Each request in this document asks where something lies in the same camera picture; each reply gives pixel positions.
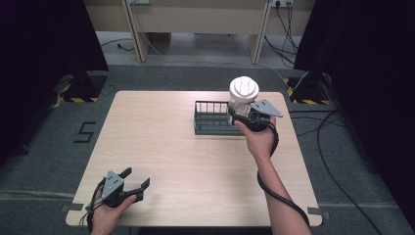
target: wire rack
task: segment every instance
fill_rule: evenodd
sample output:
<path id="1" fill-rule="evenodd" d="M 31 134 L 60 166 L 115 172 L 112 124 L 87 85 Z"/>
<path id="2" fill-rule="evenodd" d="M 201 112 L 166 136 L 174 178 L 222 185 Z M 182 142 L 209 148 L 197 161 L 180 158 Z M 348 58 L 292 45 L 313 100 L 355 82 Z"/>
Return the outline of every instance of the wire rack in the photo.
<path id="1" fill-rule="evenodd" d="M 196 101 L 195 134 L 197 135 L 243 135 L 228 123 L 228 102 Z"/>

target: human hand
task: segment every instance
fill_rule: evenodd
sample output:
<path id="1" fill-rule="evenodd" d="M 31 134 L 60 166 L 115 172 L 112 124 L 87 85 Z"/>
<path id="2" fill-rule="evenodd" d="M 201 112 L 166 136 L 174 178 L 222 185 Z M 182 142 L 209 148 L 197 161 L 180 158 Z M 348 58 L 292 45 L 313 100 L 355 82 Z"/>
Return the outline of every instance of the human hand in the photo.
<path id="1" fill-rule="evenodd" d="M 275 117 L 271 116 L 270 121 L 275 126 Z M 247 137 L 248 149 L 254 156 L 255 160 L 269 160 L 272 145 L 274 143 L 274 134 L 272 133 L 272 130 L 270 128 L 266 128 L 261 132 L 252 132 L 243 123 L 237 120 L 235 121 L 235 126 L 237 126 Z"/>
<path id="2" fill-rule="evenodd" d="M 101 198 L 103 193 L 103 186 L 98 190 L 95 200 Z M 94 210 L 94 216 L 92 217 L 92 235 L 109 235 L 111 234 L 118 224 L 121 214 L 137 199 L 137 195 L 132 195 L 122 202 L 116 208 L 110 208 L 103 204 L 98 206 Z"/>

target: hazard tape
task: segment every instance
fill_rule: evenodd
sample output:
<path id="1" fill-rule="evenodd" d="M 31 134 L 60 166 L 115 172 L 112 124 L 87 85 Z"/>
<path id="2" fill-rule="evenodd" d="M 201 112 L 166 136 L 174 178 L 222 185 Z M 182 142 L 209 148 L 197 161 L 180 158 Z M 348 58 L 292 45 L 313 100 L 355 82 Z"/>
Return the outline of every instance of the hazard tape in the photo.
<path id="1" fill-rule="evenodd" d="M 85 102 L 97 102 L 98 97 L 68 97 L 67 91 L 70 88 L 70 84 L 65 86 L 63 92 L 61 93 L 60 102 L 73 102 L 73 103 L 85 103 Z"/>
<path id="2" fill-rule="evenodd" d="M 285 83 L 288 84 L 289 79 L 284 79 Z M 295 104 L 306 104 L 306 105 L 329 105 L 330 102 L 328 100 L 321 100 L 321 99 L 298 99 L 296 97 L 296 90 L 292 90 L 293 87 L 289 87 L 288 96 L 290 101 Z"/>

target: white desk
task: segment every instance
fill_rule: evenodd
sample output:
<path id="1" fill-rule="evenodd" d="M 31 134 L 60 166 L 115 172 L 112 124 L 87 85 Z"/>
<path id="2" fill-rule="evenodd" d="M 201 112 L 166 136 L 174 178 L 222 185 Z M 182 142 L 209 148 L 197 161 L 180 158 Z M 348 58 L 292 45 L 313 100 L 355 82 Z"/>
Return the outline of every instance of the white desk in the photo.
<path id="1" fill-rule="evenodd" d="M 139 62 L 145 62 L 149 51 L 146 32 L 195 32 L 246 34 L 251 59 L 256 64 L 269 14 L 269 0 L 152 0 L 150 5 L 124 8 L 133 36 Z"/>

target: black curtain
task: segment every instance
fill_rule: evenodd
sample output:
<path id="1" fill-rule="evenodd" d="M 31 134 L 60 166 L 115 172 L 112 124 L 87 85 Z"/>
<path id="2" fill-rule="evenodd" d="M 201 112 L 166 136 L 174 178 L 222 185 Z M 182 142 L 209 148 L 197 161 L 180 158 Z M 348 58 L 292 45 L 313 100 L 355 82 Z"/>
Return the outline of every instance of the black curtain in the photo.
<path id="1" fill-rule="evenodd" d="M 295 69 L 333 80 L 364 158 L 415 230 L 415 2 L 316 0 Z"/>
<path id="2" fill-rule="evenodd" d="M 1 164 L 29 139 L 61 78 L 108 66 L 81 0 L 3 1 L 0 35 Z"/>

